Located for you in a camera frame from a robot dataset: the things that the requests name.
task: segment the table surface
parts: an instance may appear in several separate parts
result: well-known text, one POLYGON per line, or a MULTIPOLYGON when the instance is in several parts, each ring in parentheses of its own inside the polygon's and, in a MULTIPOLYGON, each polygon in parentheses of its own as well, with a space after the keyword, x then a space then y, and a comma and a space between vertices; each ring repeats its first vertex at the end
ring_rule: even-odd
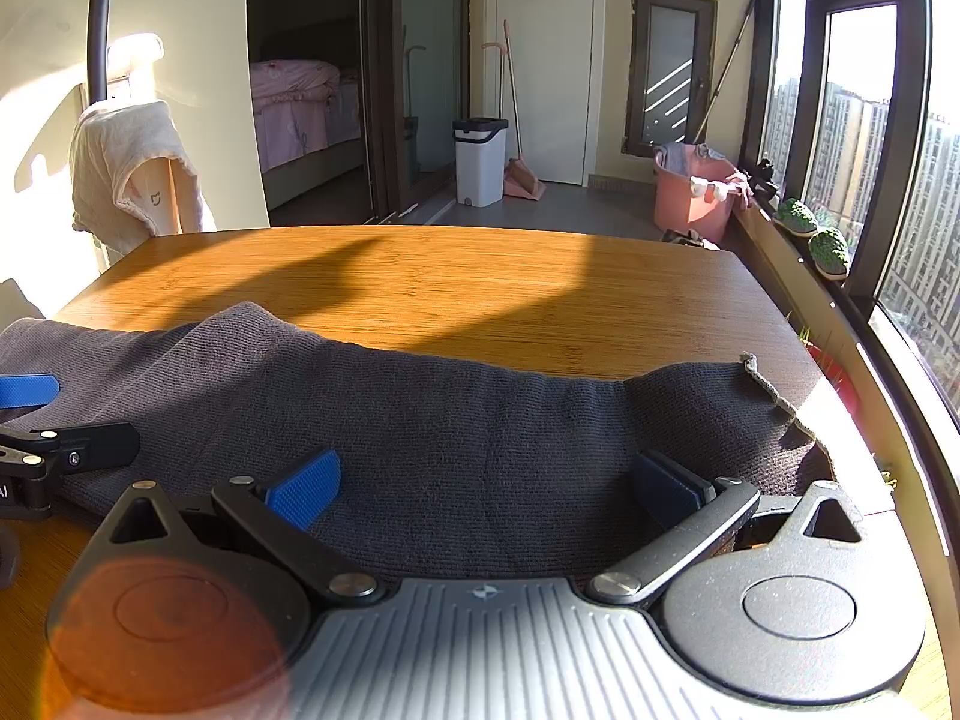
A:
MULTIPOLYGON (((457 227, 317 227, 154 239, 57 316, 113 330, 196 322, 251 300, 338 341, 544 373, 625 378, 671 362, 760 370, 827 442, 863 512, 891 508, 836 393, 784 317, 731 253, 568 233, 457 227)), ((55 517, 16 524, 23 565, 0 604, 0 706, 42 716, 47 605, 89 531, 55 517)), ((930 717, 939 649, 907 695, 930 717)))

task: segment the dark cloth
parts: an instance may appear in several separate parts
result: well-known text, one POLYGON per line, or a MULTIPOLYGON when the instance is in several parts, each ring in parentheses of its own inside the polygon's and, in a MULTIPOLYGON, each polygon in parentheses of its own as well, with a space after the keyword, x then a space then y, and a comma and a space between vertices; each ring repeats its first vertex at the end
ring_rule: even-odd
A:
POLYGON ((328 341, 244 303, 152 333, 23 319, 0 335, 0 374, 38 372, 61 394, 11 425, 126 420, 141 435, 132 466, 66 479, 74 503, 105 514, 138 479, 206 493, 330 447, 341 492, 311 533, 386 578, 611 565, 659 534, 632 497, 641 446, 770 494, 829 478, 740 362, 560 378, 328 341))

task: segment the black window frame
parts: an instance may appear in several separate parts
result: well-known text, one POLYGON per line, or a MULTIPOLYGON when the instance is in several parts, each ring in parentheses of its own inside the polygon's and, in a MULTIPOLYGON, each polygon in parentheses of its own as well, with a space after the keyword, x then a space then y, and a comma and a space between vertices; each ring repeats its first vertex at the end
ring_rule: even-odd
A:
POLYGON ((685 10, 696 15, 693 66, 690 74, 690 101, 688 114, 686 114, 686 127, 683 129, 683 141, 694 143, 697 130, 707 114, 707 104, 710 89, 712 89, 717 0, 632 0, 632 5, 634 20, 632 21, 630 85, 627 93, 627 121, 622 151, 630 156, 651 157, 654 146, 643 141, 651 8, 658 6, 672 10, 685 10))
MULTIPOLYGON (((741 141, 739 164, 753 172, 760 159, 768 103, 771 97, 776 48, 776 2, 758 0, 754 31, 751 90, 741 141)), ((827 281, 810 265, 805 242, 784 237, 796 247, 812 277, 820 279, 836 307, 844 314, 862 344, 877 376, 904 420, 907 437, 928 476, 932 504, 942 521, 950 559, 960 568, 960 458, 950 457, 940 444, 925 409, 923 394, 915 394, 899 370, 896 359, 904 354, 919 363, 944 411, 960 433, 960 418, 944 388, 930 370, 915 344, 905 336, 880 302, 880 289, 891 260, 898 250, 899 234, 909 209, 917 178, 923 138, 928 121, 928 95, 932 54, 930 0, 806 0, 803 69, 800 75, 797 114, 784 186, 758 187, 757 201, 769 214, 768 197, 781 189, 781 196, 803 196, 815 158, 817 127, 823 108, 826 79, 829 14, 883 4, 896 4, 896 58, 887 127, 883 139, 877 180, 864 220, 851 275, 842 283, 827 281), (878 327, 893 331, 877 332, 878 327)))

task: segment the white door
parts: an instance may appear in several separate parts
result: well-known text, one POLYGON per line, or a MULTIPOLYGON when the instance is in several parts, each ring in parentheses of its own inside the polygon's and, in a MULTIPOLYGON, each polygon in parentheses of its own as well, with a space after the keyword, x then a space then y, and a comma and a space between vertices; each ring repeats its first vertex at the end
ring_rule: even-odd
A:
MULTIPOLYGON (((584 180, 587 105, 590 91, 593 0, 488 0, 488 35, 510 22, 520 130, 525 160, 544 181, 580 184, 584 180), (496 21, 490 23, 496 12, 496 21)), ((493 40, 486 36, 484 40, 493 40)), ((494 52, 484 66, 490 73, 494 52)), ((504 80, 504 116, 514 118, 509 72, 504 80)), ((496 111, 496 78, 488 80, 488 111, 496 111)), ((511 128, 510 155, 515 149, 511 128)))

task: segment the plant pot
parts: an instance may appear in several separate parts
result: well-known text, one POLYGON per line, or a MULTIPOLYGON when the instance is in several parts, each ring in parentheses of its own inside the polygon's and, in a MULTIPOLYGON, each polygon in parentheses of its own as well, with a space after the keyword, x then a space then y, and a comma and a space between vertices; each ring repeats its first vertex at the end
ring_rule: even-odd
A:
POLYGON ((847 413, 855 418, 856 413, 860 410, 860 398, 856 394, 856 389, 853 389, 853 382, 851 382, 846 370, 815 343, 807 343, 805 346, 810 357, 813 357, 813 362, 816 362, 817 367, 824 372, 827 381, 832 384, 834 391, 840 396, 840 402, 847 409, 847 413))

